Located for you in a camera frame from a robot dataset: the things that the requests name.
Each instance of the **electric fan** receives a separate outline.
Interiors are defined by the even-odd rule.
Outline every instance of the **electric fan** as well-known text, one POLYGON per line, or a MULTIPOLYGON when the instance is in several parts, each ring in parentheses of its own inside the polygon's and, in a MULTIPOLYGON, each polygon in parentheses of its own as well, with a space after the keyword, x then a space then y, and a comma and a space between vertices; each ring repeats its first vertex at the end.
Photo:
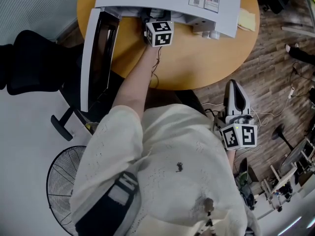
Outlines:
POLYGON ((62 151, 51 164, 46 181, 49 208, 55 219, 70 235, 77 236, 71 221, 70 197, 85 146, 73 146, 62 151))

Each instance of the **forearm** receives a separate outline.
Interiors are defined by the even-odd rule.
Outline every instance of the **forearm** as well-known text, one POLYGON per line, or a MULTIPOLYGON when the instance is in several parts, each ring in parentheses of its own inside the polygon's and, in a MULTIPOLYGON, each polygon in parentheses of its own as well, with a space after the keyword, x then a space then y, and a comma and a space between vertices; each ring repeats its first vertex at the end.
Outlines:
POLYGON ((231 170, 233 171, 233 164, 234 164, 234 158, 235 158, 235 150, 228 150, 226 152, 226 155, 227 155, 227 159, 228 159, 228 162, 231 166, 231 170))
POLYGON ((158 48, 147 46, 140 60, 128 74, 118 90, 113 107, 124 105, 137 112, 140 119, 152 76, 152 67, 157 62, 158 48))

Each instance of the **white shirt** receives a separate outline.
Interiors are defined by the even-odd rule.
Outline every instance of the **white shirt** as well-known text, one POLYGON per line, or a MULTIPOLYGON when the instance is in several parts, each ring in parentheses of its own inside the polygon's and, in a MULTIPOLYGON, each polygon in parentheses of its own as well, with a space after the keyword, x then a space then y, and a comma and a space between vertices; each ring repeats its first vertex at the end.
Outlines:
POLYGON ((213 217, 220 220, 215 225, 217 235, 244 236, 248 211, 226 152, 211 128, 210 119, 186 105, 148 109, 142 122, 131 108, 114 107, 81 159, 70 200, 73 222, 94 205, 86 204, 88 197, 96 196, 96 203, 120 172, 149 155, 139 162, 141 208, 128 235, 136 235, 147 215, 192 227, 205 219, 203 201, 211 198, 213 217))

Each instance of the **chair backrest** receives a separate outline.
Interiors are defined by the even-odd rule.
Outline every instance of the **chair backrest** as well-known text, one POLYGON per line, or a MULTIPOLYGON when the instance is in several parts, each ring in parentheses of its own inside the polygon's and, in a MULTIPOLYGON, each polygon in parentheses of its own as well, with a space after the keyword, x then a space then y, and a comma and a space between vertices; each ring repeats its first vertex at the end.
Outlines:
POLYGON ((12 63, 7 79, 11 95, 30 91, 58 91, 76 60, 69 48, 57 45, 39 34, 25 30, 13 45, 12 63))
POLYGON ((0 90, 4 89, 12 63, 13 45, 0 46, 0 90))

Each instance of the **power plug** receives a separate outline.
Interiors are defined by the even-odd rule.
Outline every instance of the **power plug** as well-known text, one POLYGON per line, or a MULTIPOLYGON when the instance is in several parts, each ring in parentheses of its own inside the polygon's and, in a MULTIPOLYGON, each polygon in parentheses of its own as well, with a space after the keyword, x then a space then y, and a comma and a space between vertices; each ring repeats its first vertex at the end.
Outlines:
POLYGON ((294 87, 291 88, 291 91, 289 93, 288 99, 291 99, 293 93, 294 93, 294 87))

